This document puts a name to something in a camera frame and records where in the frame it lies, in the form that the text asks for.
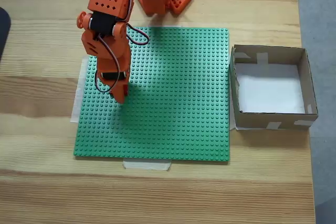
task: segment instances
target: cable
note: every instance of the cable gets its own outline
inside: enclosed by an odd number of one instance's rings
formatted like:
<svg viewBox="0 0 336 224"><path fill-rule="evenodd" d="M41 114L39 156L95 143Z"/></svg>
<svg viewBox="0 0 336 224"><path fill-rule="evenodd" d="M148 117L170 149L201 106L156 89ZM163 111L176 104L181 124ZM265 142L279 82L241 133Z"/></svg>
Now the cable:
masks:
<svg viewBox="0 0 336 224"><path fill-rule="evenodd" d="M118 77L116 79L116 81L114 82L114 84L108 89L108 90L100 90L98 88L98 69L96 70L95 75L95 86L96 89L101 92L101 93L107 93L110 92L111 90L113 90L113 88L116 86L117 82L119 81L119 77L120 77L120 66L119 66L119 62L116 58L116 56L114 55L113 51L111 50L111 48L109 47L109 45L102 39L102 37L100 37L100 35L98 35L98 40L103 44L103 46L107 49L107 51L110 53L110 55L112 56L112 58L114 59L114 63L115 65L117 65L117 70L118 70Z"/></svg>
<svg viewBox="0 0 336 224"><path fill-rule="evenodd" d="M131 25L130 25L129 23L127 23L127 22L125 22L125 24L126 24L130 29L132 29L133 31L136 31L137 33L141 34L142 36L144 36L144 37L147 39L146 42L137 42L137 41L133 40L129 35L127 35L127 38L128 38L132 43L134 43L134 44L136 44L136 45L139 45L139 46L144 46L144 45L147 45L147 44L149 43L150 38L149 38L149 36L148 36L145 32L143 32L142 30L139 30L139 29L137 29L137 28L134 28L133 26L131 26Z"/></svg>
<svg viewBox="0 0 336 224"><path fill-rule="evenodd" d="M131 12L131 7L132 7L132 1L131 0L128 0L128 6L127 6L127 12L126 12L126 17L123 18L123 19L117 19L117 21L126 21L128 16L130 15L130 12Z"/></svg>

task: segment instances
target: cardboard box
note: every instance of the cardboard box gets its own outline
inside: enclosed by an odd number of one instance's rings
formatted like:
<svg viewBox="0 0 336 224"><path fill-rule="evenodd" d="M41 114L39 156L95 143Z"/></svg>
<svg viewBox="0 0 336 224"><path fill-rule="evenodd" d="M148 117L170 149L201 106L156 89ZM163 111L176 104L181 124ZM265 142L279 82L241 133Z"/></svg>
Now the cardboard box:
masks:
<svg viewBox="0 0 336 224"><path fill-rule="evenodd" d="M230 81L237 129L307 129L318 117L303 48L235 45Z"/></svg>

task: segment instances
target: black object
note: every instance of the black object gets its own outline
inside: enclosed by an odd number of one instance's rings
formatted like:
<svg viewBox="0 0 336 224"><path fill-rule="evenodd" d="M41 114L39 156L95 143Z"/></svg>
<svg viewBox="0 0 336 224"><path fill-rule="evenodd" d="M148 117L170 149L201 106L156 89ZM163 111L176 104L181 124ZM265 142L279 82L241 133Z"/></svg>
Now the black object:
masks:
<svg viewBox="0 0 336 224"><path fill-rule="evenodd" d="M114 25L116 24L115 16L94 11L90 22L90 29L103 35L111 35Z"/></svg>
<svg viewBox="0 0 336 224"><path fill-rule="evenodd" d="M103 78L105 80L117 80L118 73L102 73ZM126 74L124 72L120 72L119 80L124 80L126 78Z"/></svg>
<svg viewBox="0 0 336 224"><path fill-rule="evenodd" d="M4 52L6 40L10 30L10 17L8 13L0 7L0 59Z"/></svg>

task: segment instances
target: white tape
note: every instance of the white tape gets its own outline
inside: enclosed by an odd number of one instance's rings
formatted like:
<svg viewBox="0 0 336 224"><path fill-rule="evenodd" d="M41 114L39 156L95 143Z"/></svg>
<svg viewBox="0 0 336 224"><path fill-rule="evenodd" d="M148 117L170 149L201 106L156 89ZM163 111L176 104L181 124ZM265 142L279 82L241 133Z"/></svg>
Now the white tape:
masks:
<svg viewBox="0 0 336 224"><path fill-rule="evenodd" d="M236 127L236 122L235 122L235 111L233 110L233 101L232 101L232 92L230 89L230 106L229 106L229 126L230 130L233 130Z"/></svg>
<svg viewBox="0 0 336 224"><path fill-rule="evenodd" d="M313 113L313 110L311 109L311 104L308 104L307 111L308 111L308 114L312 114Z"/></svg>
<svg viewBox="0 0 336 224"><path fill-rule="evenodd" d="M248 56L244 52L235 52L235 58L237 58L237 59L250 59L251 57Z"/></svg>
<svg viewBox="0 0 336 224"><path fill-rule="evenodd" d="M172 161L170 159L143 159L143 158L124 158L122 165L129 169L146 170L168 170Z"/></svg>
<svg viewBox="0 0 336 224"><path fill-rule="evenodd" d="M313 121L306 121L306 120L297 120L294 122L295 125L302 125L302 126L311 126Z"/></svg>
<svg viewBox="0 0 336 224"><path fill-rule="evenodd" d="M267 129L269 130L277 130L280 127L281 122L269 122L267 125Z"/></svg>
<svg viewBox="0 0 336 224"><path fill-rule="evenodd" d="M80 108L82 106L86 73L88 71L88 63L89 63L89 57L85 56L82 59L82 64L80 66L76 95L75 100L73 101L72 114L70 119L71 123L78 123L79 121L79 114L80 114Z"/></svg>
<svg viewBox="0 0 336 224"><path fill-rule="evenodd" d="M258 64L268 64L268 53L258 52L257 53L257 63Z"/></svg>

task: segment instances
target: white paper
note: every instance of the white paper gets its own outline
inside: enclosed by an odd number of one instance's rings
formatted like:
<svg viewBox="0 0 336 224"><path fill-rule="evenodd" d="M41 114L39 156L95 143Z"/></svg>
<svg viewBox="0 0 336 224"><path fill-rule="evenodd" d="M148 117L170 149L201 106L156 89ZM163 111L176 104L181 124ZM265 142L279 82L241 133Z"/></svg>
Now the white paper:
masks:
<svg viewBox="0 0 336 224"><path fill-rule="evenodd" d="M237 63L236 74L243 112L305 113L297 66Z"/></svg>

